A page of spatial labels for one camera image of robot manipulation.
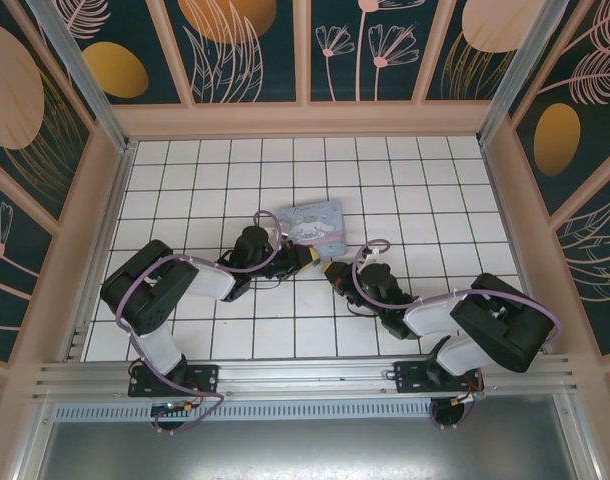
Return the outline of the aluminium mounting rail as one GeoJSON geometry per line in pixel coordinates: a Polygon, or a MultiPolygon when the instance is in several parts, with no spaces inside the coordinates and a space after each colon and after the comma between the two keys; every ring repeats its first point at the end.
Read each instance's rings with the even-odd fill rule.
{"type": "MultiPolygon", "coordinates": [[[[299,360],[219,360],[217,391],[228,400],[378,398],[396,394],[386,378],[396,357],[299,360]]],[[[43,365],[31,389],[36,401],[126,400],[129,363],[65,362],[43,365]]],[[[482,369],[493,395],[576,393],[564,355],[538,355],[525,373],[491,365],[482,369]]]]}

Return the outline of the grey metal sheet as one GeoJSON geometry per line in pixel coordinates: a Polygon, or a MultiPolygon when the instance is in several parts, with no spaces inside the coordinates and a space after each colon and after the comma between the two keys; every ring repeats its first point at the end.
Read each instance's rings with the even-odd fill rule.
{"type": "Polygon", "coordinates": [[[207,422],[179,436],[139,423],[53,427],[22,480],[594,480],[550,421],[515,429],[421,419],[207,422]]]}

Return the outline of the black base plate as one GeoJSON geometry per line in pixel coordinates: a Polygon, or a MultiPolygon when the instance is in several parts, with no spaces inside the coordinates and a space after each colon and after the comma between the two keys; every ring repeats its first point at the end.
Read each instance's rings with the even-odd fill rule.
{"type": "MultiPolygon", "coordinates": [[[[127,394],[131,398],[182,397],[187,393],[162,382],[147,366],[136,365],[130,370],[127,394]]],[[[217,365],[181,364],[166,378],[186,389],[214,393],[218,385],[217,365]]]]}
{"type": "Polygon", "coordinates": [[[393,364],[394,382],[398,393],[467,393],[482,392],[482,374],[470,370],[452,375],[436,361],[400,361],[393,364]]]}

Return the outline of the aluminium corner post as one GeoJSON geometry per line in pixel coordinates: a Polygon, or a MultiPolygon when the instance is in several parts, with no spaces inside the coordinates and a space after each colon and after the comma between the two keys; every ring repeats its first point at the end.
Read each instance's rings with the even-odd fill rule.
{"type": "Polygon", "coordinates": [[[106,95],[95,80],[81,50],[63,23],[57,7],[51,0],[26,0],[26,2],[38,24],[43,27],[59,58],[69,69],[74,82],[80,88],[83,97],[111,142],[121,152],[126,151],[130,145],[129,137],[114,115],[106,95]]]}
{"type": "Polygon", "coordinates": [[[539,7],[476,133],[482,151],[488,148],[521,88],[528,82],[555,30],[560,24],[565,24],[563,18],[570,1],[544,0],[539,7]]]}

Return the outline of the light blue cartoon pouch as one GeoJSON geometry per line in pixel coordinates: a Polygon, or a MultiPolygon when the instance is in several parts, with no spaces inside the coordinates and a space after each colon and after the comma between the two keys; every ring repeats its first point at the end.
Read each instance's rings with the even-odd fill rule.
{"type": "Polygon", "coordinates": [[[330,200],[275,213],[283,233],[295,244],[313,247],[321,257],[335,258],[347,253],[342,204],[330,200]]]}

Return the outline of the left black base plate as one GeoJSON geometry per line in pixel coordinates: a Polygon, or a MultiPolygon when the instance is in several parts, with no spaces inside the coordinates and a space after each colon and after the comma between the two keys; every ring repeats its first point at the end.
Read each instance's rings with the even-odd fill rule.
{"type": "MultiPolygon", "coordinates": [[[[130,370],[127,394],[131,398],[182,397],[187,393],[162,382],[147,366],[136,365],[130,370]]],[[[214,393],[218,385],[217,365],[181,364],[166,378],[186,389],[214,393]]]]}

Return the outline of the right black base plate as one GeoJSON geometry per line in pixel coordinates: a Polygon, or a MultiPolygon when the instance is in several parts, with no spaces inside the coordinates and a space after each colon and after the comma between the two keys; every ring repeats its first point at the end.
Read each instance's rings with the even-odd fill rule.
{"type": "Polygon", "coordinates": [[[436,361],[400,361],[393,364],[394,382],[398,393],[467,393],[482,392],[482,374],[470,370],[452,375],[436,361]]]}

